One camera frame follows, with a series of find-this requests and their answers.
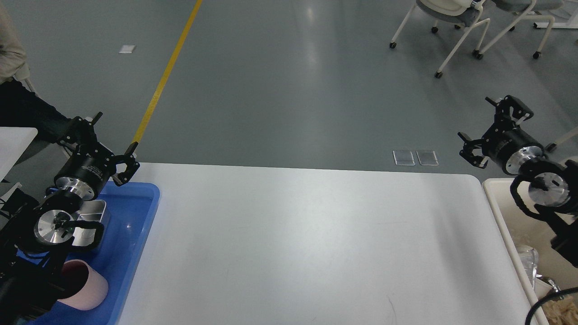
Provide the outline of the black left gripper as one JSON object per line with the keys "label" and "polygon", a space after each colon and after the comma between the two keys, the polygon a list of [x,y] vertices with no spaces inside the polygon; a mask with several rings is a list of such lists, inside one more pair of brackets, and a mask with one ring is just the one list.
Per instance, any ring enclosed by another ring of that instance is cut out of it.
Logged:
{"label": "black left gripper", "polygon": [[[56,140],[71,157],[54,177],[55,186],[78,195],[83,201],[96,199],[109,177],[117,186],[128,183],[140,167],[135,157],[139,142],[132,142],[124,154],[117,156],[106,149],[78,149],[98,144],[94,125],[102,116],[103,112],[99,111],[91,119],[80,116],[71,119],[64,134]],[[116,165],[122,164],[126,165],[125,170],[115,173]]]}

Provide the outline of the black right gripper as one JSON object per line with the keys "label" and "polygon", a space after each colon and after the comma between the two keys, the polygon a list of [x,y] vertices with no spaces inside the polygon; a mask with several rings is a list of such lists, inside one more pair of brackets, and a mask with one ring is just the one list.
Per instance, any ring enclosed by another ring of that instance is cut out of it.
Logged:
{"label": "black right gripper", "polygon": [[525,103],[512,95],[497,100],[485,97],[485,101],[495,107],[494,122],[480,139],[457,133],[464,142],[462,158],[480,169],[491,160],[504,173],[514,176],[527,161],[545,156],[543,146],[519,127],[534,116]]}

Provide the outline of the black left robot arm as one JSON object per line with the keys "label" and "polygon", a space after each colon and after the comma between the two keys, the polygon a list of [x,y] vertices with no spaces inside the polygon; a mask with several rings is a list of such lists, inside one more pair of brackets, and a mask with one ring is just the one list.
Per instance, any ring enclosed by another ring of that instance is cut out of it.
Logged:
{"label": "black left robot arm", "polygon": [[1,323],[18,325],[50,311],[68,288],[61,275],[72,252],[99,246],[105,226],[75,218],[83,204],[98,198],[113,179],[122,186],[139,169],[138,142],[116,155],[98,141],[91,120],[75,117],[57,143],[71,151],[42,202],[16,188],[1,202],[7,223],[1,229]]}

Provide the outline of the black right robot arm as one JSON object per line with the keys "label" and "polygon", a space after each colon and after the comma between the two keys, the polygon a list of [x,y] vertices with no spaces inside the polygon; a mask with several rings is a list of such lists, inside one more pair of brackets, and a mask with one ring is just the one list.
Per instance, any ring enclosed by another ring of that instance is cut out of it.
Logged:
{"label": "black right robot arm", "polygon": [[464,142],[460,156],[481,169],[493,161],[506,175],[514,176],[510,193],[516,206],[553,230],[551,248],[576,267],[577,222],[568,223],[561,215],[577,214],[577,162],[558,164],[549,159],[545,147],[522,129],[534,113],[520,99],[506,95],[486,101],[495,108],[493,124],[479,139],[459,132]]}

